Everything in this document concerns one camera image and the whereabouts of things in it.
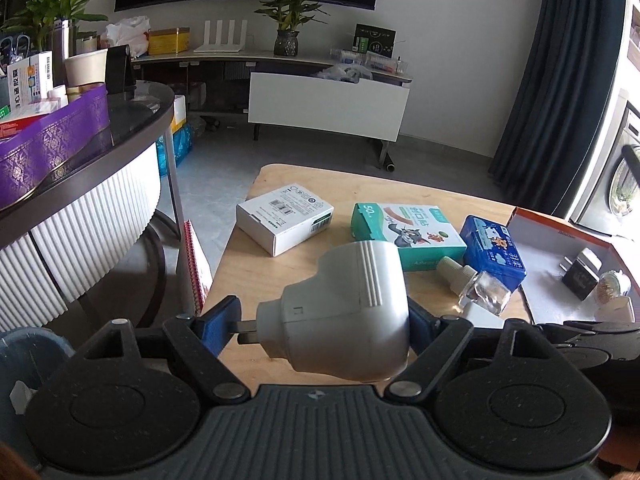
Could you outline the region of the clear glass liquid bottle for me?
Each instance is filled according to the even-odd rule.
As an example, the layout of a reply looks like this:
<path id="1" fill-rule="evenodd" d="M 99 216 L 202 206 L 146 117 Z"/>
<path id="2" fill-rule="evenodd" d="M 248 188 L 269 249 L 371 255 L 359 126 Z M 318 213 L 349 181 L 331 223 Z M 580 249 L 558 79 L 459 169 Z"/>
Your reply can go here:
<path id="1" fill-rule="evenodd" d="M 475 304 L 499 316 L 511 299 L 510 289 L 487 271 L 477 271 L 472 266 L 462 266 L 449 257 L 439 260 L 436 271 L 447 281 L 450 290 L 458 297 L 458 305 L 461 309 Z"/>

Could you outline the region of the grey plug-in device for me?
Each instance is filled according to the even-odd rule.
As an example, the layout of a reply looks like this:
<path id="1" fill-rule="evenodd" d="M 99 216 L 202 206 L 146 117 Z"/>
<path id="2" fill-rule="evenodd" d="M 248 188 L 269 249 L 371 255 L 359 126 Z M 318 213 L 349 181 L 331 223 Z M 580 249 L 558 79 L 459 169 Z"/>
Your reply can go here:
<path id="1" fill-rule="evenodd" d="M 239 344 L 260 344 L 293 370 L 355 382 L 401 372 L 409 353 L 409 308 L 398 248 L 365 240 L 335 247 L 311 278 L 258 304 L 235 324 Z"/>

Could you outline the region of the green bandage box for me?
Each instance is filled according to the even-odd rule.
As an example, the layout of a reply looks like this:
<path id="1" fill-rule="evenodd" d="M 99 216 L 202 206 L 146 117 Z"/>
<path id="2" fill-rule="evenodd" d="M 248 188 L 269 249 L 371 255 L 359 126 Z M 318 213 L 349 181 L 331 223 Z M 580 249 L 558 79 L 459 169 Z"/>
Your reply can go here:
<path id="1" fill-rule="evenodd" d="M 463 262 L 466 244 L 437 206 L 356 203 L 350 229 L 355 240 L 392 243 L 407 272 L 434 270 L 444 257 Z"/>

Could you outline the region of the blue floss pick box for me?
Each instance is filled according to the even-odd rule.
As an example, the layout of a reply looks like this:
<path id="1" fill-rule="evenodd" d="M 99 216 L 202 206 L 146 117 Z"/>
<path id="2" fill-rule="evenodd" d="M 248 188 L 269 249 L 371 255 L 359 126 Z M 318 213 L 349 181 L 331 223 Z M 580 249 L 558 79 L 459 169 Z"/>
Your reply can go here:
<path id="1" fill-rule="evenodd" d="M 510 292 L 518 289 L 527 271 L 506 226 L 469 214 L 460 236 L 466 245 L 464 263 L 467 266 L 491 274 Z"/>

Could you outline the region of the black power adapter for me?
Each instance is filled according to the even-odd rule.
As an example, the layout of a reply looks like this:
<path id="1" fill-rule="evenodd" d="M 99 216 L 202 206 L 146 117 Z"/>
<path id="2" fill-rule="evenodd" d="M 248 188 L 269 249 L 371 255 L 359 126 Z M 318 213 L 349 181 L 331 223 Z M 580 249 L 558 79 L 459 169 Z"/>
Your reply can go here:
<path id="1" fill-rule="evenodd" d="M 584 248 L 575 258 L 563 257 L 559 263 L 564 272 L 561 282 L 580 301 L 585 300 L 598 284 L 601 266 L 600 258 L 590 248 Z"/>

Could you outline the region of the orange grey cardboard tray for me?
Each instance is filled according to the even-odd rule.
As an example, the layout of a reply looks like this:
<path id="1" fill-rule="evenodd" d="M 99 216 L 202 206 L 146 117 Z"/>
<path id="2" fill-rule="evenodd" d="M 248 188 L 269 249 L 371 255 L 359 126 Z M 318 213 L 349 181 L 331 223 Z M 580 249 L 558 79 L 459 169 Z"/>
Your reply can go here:
<path id="1" fill-rule="evenodd" d="M 639 244 L 602 238 L 516 208 L 508 231 L 524 262 L 524 301 L 536 324 L 639 319 Z"/>

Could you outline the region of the white small carton box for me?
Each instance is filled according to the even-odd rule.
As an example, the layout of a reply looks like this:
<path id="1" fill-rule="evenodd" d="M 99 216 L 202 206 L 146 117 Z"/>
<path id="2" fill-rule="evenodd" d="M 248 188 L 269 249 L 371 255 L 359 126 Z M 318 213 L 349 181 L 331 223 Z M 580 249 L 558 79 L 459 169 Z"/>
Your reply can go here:
<path id="1" fill-rule="evenodd" d="M 246 200 L 235 209 L 236 226 L 271 257 L 325 230 L 333 214 L 331 204 L 297 183 Z"/>

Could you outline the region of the round dark side table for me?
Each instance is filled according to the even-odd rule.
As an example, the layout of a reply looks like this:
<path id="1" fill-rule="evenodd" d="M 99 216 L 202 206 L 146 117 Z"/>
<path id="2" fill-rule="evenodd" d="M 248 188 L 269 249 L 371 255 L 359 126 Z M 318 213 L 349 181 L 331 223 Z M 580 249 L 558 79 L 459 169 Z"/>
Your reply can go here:
<path id="1" fill-rule="evenodd" d="M 160 220 L 179 237 L 182 209 L 177 181 L 169 188 L 175 214 L 158 211 L 156 141 L 171 138 L 175 93 L 139 81 L 106 99 L 110 124 L 63 162 L 39 188 L 1 214 L 2 330 L 45 326 L 74 303 L 88 309 L 87 292 L 137 242 L 145 244 L 156 281 L 143 325 L 160 310 L 166 287 Z"/>

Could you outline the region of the white orange cardboard box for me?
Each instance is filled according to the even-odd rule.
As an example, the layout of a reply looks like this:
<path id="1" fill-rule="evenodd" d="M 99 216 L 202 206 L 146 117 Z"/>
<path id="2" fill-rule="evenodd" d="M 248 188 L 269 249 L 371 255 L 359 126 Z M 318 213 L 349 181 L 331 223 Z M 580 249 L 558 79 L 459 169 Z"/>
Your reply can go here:
<path id="1" fill-rule="evenodd" d="M 170 131 L 175 134 L 186 123 L 186 97 L 176 94 L 174 97 L 174 117 L 171 119 Z"/>

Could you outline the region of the white TV console cabinet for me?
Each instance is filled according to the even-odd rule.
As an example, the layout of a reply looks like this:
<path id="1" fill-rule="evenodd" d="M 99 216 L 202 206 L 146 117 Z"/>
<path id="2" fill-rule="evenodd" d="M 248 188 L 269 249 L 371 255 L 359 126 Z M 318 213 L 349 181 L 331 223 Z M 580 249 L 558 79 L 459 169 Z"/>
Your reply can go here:
<path id="1" fill-rule="evenodd" d="M 324 58 L 282 58 L 269 52 L 145 55 L 134 61 L 140 79 L 162 82 L 186 96 L 188 111 L 216 127 L 243 116 L 259 138 L 265 126 L 320 130 L 397 141 L 411 78 L 370 68 L 357 81 L 319 75 L 337 66 Z"/>

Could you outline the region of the white wifi router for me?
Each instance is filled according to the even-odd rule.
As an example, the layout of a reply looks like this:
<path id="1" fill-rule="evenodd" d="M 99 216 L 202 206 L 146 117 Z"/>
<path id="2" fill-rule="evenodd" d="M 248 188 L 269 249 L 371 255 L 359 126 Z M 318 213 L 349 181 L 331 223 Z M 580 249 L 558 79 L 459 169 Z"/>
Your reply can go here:
<path id="1" fill-rule="evenodd" d="M 203 43 L 195 49 L 196 53 L 239 53 L 246 45 L 248 21 L 240 21 L 236 26 L 235 20 L 217 20 L 204 22 Z"/>

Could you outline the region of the white paper cup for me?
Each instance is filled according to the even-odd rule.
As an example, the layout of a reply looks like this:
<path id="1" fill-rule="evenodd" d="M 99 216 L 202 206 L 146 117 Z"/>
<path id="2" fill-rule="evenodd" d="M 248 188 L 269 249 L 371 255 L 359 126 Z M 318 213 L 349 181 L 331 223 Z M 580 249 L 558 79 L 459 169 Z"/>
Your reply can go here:
<path id="1" fill-rule="evenodd" d="M 103 84 L 106 73 L 107 49 L 81 53 L 64 61 L 66 84 L 80 87 L 84 84 Z"/>

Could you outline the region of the dark green display box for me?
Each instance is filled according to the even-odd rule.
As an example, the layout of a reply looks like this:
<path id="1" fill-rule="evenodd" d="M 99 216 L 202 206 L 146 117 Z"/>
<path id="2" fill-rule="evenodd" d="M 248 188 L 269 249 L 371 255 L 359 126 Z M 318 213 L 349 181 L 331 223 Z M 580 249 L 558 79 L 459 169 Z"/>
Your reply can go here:
<path id="1" fill-rule="evenodd" d="M 352 52 L 372 52 L 384 58 L 392 58 L 396 32 L 391 29 L 365 24 L 357 24 L 355 28 Z"/>

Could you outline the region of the white plastic bag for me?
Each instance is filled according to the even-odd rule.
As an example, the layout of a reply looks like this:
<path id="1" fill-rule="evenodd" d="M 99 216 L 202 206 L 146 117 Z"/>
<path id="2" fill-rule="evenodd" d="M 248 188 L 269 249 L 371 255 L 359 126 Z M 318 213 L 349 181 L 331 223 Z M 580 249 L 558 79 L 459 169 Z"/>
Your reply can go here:
<path id="1" fill-rule="evenodd" d="M 128 46 L 133 58 L 148 52 L 150 19 L 145 15 L 123 18 L 115 24 L 107 24 L 101 35 L 104 48 Z"/>

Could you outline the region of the potted bamboo plant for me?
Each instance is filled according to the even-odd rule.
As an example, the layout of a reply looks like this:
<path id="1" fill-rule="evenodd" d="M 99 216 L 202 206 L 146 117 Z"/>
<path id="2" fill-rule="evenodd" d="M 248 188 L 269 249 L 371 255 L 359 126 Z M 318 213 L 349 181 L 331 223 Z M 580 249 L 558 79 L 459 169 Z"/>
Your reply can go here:
<path id="1" fill-rule="evenodd" d="M 256 14 L 277 23 L 277 37 L 273 54 L 282 58 L 296 58 L 299 51 L 299 29 L 310 22 L 324 24 L 318 14 L 326 15 L 319 0 L 259 0 Z"/>

